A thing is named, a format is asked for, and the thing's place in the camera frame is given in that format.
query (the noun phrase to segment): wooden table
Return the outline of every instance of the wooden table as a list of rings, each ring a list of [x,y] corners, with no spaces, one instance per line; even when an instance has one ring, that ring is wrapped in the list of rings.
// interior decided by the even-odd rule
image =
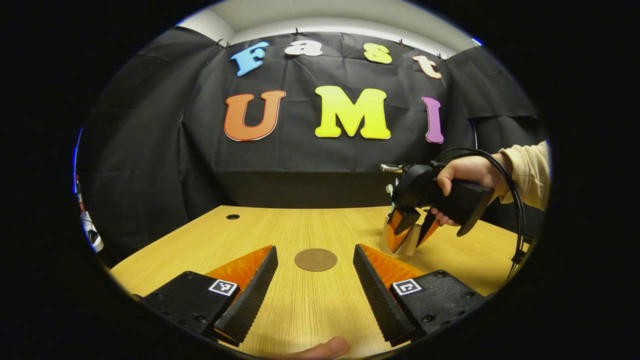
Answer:
[[[183,271],[206,274],[251,251],[276,245],[278,270],[239,349],[270,357],[305,350],[339,335],[351,344],[343,358],[378,354],[391,346],[378,329],[352,260],[357,243],[378,249],[389,211],[389,206],[221,206],[128,257],[111,274],[129,292],[145,296]],[[229,214],[240,218],[228,220]],[[398,258],[426,273],[446,270],[482,295],[498,290],[511,266],[516,235],[482,221],[461,238],[456,237],[457,230],[443,226],[414,255]],[[311,247],[332,251],[338,263],[324,272],[298,268],[295,255]]]

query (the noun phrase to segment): brown circular pad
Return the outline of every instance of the brown circular pad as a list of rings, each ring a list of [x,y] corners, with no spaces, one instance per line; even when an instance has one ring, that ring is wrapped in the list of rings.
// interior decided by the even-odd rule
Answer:
[[[338,262],[338,257],[329,250],[307,249],[299,252],[294,261],[303,270],[325,271]]]

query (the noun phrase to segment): black cable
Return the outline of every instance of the black cable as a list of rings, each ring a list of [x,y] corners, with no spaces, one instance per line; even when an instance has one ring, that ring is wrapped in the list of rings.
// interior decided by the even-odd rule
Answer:
[[[467,153],[465,154],[460,154],[460,155],[455,155],[455,156],[449,156],[448,158],[442,158],[444,156],[444,154],[447,154],[448,152],[452,152],[452,151],[466,151]],[[459,159],[459,158],[466,158],[467,156],[481,156],[483,158],[486,158],[493,166],[495,166],[496,168],[498,168],[498,171],[500,172],[500,174],[503,176],[503,178],[505,179],[505,181],[507,182],[507,185],[509,186],[509,190],[511,192],[511,196],[513,197],[513,204],[516,208],[516,215],[518,217],[518,234],[517,234],[517,239],[516,239],[516,250],[515,250],[515,254],[514,257],[512,259],[511,262],[511,268],[509,269],[509,274],[507,275],[507,280],[509,279],[509,277],[511,277],[511,275],[513,274],[516,266],[517,266],[517,259],[519,254],[521,253],[522,249],[524,248],[524,229],[526,229],[526,220],[525,220],[525,215],[524,215],[524,205],[522,202],[522,198],[520,197],[520,193],[518,192],[518,189],[515,186],[515,182],[513,181],[513,178],[511,177],[510,174],[507,173],[507,170],[504,168],[504,166],[502,166],[502,164],[497,161],[491,154],[489,154],[486,151],[482,151],[479,149],[469,149],[469,148],[464,148],[464,147],[456,147],[453,149],[449,149],[446,150],[442,153],[440,153],[435,159],[435,162],[445,162],[445,161],[452,161],[455,159]]]

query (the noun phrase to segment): hand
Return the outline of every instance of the hand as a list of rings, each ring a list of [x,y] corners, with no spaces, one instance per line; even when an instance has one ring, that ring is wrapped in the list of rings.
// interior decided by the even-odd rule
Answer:
[[[278,357],[278,360],[333,360],[351,350],[351,345],[341,336],[334,336],[323,344],[318,344],[300,352],[292,352]]]
[[[511,175],[513,166],[509,158],[503,154],[492,155]],[[445,166],[437,177],[438,185],[442,189],[445,196],[451,193],[451,181],[453,179],[461,179],[471,181],[473,183],[484,186],[485,188],[494,189],[498,195],[505,195],[509,191],[509,186],[504,180],[502,174],[493,164],[482,156],[467,156],[465,158],[455,159]],[[436,215],[436,219],[441,224],[458,226],[447,215],[438,211],[437,208],[431,208],[431,213]]]

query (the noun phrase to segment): black fabric backdrop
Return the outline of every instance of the black fabric backdrop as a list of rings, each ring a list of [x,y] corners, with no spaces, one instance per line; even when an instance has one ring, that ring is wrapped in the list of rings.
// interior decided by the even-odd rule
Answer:
[[[322,43],[321,56],[288,56],[293,41]],[[267,41],[263,64],[238,77],[231,56]],[[393,61],[364,56],[372,42]],[[442,79],[423,73],[412,57],[426,55]],[[319,138],[319,86],[343,89],[355,102],[362,90],[384,91],[388,140],[344,129]],[[224,132],[225,100],[253,94],[245,124],[262,120],[262,92],[283,90],[273,132],[237,142]],[[444,143],[425,140],[422,97],[441,104]],[[496,152],[546,139],[535,107],[508,71],[474,47],[441,60],[434,54],[363,35],[284,34],[224,49],[185,28],[173,28],[142,49],[114,76],[83,128],[77,174],[83,199],[114,265],[133,252],[222,204],[267,208],[389,205],[384,187],[395,174],[381,163],[425,163],[452,147]],[[514,231],[513,206],[494,202],[483,220]],[[527,206],[537,234],[543,213]]]

